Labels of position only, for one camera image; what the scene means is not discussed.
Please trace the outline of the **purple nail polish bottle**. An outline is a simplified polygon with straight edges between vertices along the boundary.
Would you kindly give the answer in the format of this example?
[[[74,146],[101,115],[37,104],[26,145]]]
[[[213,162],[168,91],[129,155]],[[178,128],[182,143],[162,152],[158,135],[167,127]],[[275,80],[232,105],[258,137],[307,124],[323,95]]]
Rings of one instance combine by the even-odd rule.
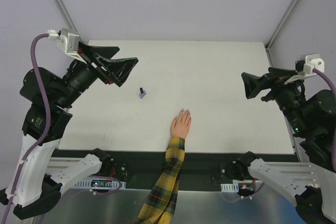
[[[142,90],[139,94],[140,99],[143,99],[145,95],[146,95],[146,91]]]

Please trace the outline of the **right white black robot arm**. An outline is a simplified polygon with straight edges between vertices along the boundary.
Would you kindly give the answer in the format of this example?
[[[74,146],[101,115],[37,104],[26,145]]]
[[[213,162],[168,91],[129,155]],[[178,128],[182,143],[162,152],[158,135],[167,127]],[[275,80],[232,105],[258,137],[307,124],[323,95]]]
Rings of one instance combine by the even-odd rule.
[[[324,73],[313,69],[329,89],[306,99],[304,77],[297,70],[269,68],[261,77],[241,74],[247,99],[262,90],[269,93],[262,101],[276,101],[291,126],[294,137],[303,139],[300,146],[318,179],[318,188],[305,185],[272,168],[253,152],[246,152],[227,167],[227,175],[236,180],[255,178],[290,201],[306,223],[335,223],[335,86]]]

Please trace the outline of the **mannequin hand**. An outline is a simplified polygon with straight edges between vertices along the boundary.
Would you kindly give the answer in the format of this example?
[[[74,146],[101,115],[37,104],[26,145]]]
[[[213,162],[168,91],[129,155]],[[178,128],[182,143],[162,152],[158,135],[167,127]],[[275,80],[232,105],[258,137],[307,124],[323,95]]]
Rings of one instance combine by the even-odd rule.
[[[173,119],[170,127],[171,137],[179,137],[186,139],[191,127],[191,113],[189,110],[182,109]]]

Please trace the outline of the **yellow plaid sleeve forearm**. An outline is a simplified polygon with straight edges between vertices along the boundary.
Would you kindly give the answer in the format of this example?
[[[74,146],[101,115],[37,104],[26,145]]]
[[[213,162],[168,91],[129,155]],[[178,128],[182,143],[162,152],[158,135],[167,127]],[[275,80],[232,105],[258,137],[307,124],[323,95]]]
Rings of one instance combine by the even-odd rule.
[[[149,192],[136,223],[171,223],[178,196],[185,139],[173,137],[165,151],[162,173]]]

